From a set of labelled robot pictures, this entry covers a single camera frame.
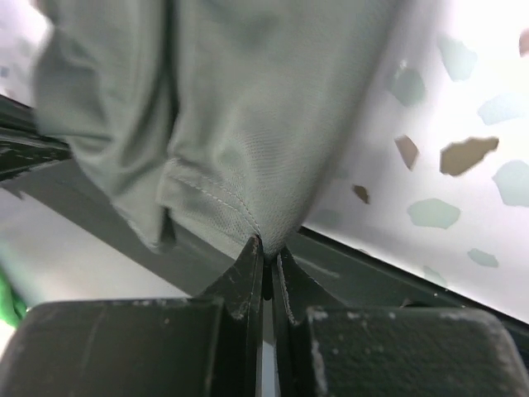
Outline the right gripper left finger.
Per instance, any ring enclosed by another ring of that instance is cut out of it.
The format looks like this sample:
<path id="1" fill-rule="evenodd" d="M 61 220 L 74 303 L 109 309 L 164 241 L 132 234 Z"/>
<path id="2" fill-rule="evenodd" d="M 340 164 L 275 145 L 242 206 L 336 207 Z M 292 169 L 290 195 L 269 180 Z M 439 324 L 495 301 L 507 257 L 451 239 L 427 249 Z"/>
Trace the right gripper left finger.
<path id="1" fill-rule="evenodd" d="M 252 237 L 199 296 L 41 304 L 1 361 L 18 396 L 258 396 L 264 255 Z"/>

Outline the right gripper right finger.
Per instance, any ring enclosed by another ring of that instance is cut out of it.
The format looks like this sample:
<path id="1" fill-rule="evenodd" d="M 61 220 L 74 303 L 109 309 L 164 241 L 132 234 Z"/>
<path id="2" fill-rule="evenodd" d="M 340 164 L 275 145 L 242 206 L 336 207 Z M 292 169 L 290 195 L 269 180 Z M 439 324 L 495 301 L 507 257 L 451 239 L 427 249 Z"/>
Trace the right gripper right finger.
<path id="1" fill-rule="evenodd" d="M 508 330 L 479 309 L 355 308 L 288 250 L 271 267 L 281 396 L 525 396 Z"/>

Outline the dark grey t-shirt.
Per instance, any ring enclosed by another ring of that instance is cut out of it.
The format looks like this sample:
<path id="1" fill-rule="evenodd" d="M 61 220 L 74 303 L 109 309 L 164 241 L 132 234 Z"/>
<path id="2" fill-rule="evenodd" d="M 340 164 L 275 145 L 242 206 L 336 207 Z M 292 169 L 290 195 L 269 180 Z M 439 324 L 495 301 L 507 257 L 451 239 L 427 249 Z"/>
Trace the dark grey t-shirt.
<path id="1" fill-rule="evenodd" d="M 399 1 L 43 1 L 42 134 L 150 248 L 275 255 L 346 143 Z"/>

